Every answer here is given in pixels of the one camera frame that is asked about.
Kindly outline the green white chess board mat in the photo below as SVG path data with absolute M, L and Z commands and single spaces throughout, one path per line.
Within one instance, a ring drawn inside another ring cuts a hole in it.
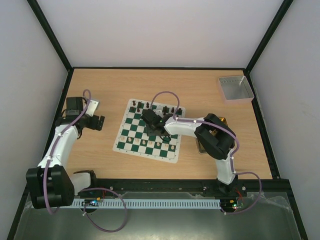
M 113 151 L 151 160 L 175 164 L 178 162 L 182 136 L 151 136 L 147 133 L 145 122 L 141 119 L 142 110 L 150 103 L 131 98 L 123 114 Z

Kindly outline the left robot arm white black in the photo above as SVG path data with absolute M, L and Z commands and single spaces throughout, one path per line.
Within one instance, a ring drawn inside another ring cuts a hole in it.
M 76 140 L 84 129 L 100 131 L 104 116 L 95 115 L 99 100 L 85 96 L 68 97 L 66 108 L 55 121 L 54 136 L 43 159 L 26 173 L 27 188 L 35 209 L 70 206 L 75 196 L 96 182 L 93 170 L 68 175 L 66 166 Z

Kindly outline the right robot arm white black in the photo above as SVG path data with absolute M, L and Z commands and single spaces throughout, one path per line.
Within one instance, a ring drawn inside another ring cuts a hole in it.
M 224 196 L 235 191 L 238 177 L 234 169 L 234 154 L 239 149 L 239 141 L 219 117 L 209 113 L 203 118 L 183 118 L 171 113 L 159 115 L 152 109 L 144 109 L 140 118 L 149 136 L 196 138 L 206 153 L 215 159 L 218 191 Z

